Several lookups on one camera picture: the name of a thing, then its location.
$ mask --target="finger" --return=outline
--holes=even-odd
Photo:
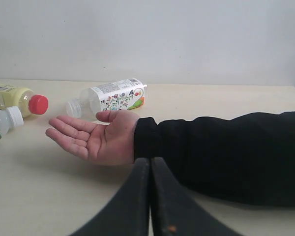
[[[92,130],[97,126],[97,124],[95,123],[69,116],[58,116],[57,119],[62,120],[64,123],[72,126],[79,131],[85,131],[87,133],[91,133]]]
[[[78,156],[84,160],[88,160],[89,151],[86,148],[86,142],[82,140],[73,139],[60,133],[58,130],[51,128],[46,130],[46,135],[52,140],[54,140],[65,151],[75,156]]]
[[[104,111],[104,112],[98,112],[96,114],[96,118],[101,122],[110,123],[113,122],[113,120],[116,118],[120,111]]]
[[[89,139],[89,133],[85,131],[79,131],[72,127],[71,125],[63,122],[58,118],[52,118],[49,120],[49,124],[53,126],[55,129],[60,131],[62,134],[65,134],[74,139],[80,139],[83,141],[87,141]]]

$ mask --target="floral label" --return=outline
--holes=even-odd
[[[137,79],[108,83],[91,89],[97,93],[102,111],[131,110],[144,104],[144,85]]]

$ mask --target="black sleeve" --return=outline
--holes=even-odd
[[[233,120],[138,121],[135,158],[161,156],[178,181],[212,197],[295,207],[295,112]]]

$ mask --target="plastic bottle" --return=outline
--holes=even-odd
[[[29,88],[0,85],[0,110],[12,106],[17,106],[23,117],[42,115],[48,109],[48,99]]]
[[[79,99],[66,104],[68,116],[96,119],[95,114],[106,110],[131,110],[144,104],[146,84],[137,79],[121,80],[81,92]]]
[[[6,110],[0,110],[0,139],[9,129],[24,124],[20,109],[16,106],[9,107]]]

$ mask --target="table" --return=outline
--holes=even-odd
[[[31,116],[0,140],[0,235],[68,235],[98,213],[127,178],[131,166],[86,163],[45,136],[48,120],[65,114],[67,100],[92,82],[0,80],[49,98],[45,115]],[[150,84],[141,117],[232,119],[250,112],[295,110],[294,87]],[[295,236],[295,209],[264,209],[190,194],[217,219],[247,236]]]

